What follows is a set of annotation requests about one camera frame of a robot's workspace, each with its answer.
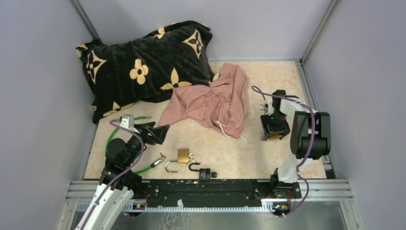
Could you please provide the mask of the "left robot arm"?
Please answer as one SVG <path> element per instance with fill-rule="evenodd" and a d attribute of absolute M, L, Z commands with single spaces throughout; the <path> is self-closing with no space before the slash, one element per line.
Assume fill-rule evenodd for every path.
<path fill-rule="evenodd" d="M 105 165 L 96 191 L 85 214 L 76 226 L 78 230 L 109 230 L 125 205 L 144 191 L 142 177 L 132 168 L 141 159 L 146 145 L 162 144 L 169 125 L 155 126 L 155 122 L 120 125 L 117 119 L 110 124 L 131 134 L 128 142 L 116 138 L 109 142 Z"/>

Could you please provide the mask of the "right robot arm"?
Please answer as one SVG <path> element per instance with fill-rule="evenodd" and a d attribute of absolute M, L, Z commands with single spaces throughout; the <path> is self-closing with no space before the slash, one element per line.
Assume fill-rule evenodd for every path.
<path fill-rule="evenodd" d="M 313 110 L 297 96 L 276 90 L 266 113 L 260 116 L 262 140 L 290 136 L 291 155 L 271 176 L 270 193 L 283 197 L 293 191 L 299 176 L 314 161 L 331 150 L 330 114 Z"/>

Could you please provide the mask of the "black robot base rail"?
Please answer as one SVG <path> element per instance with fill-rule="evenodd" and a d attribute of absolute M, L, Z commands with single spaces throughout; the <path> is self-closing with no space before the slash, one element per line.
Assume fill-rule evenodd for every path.
<path fill-rule="evenodd" d="M 140 201 L 140 208 L 251 208 L 260 207 L 263 199 L 301 199 L 302 191 L 298 183 L 274 179 L 151 179 L 138 182 L 130 198 Z"/>

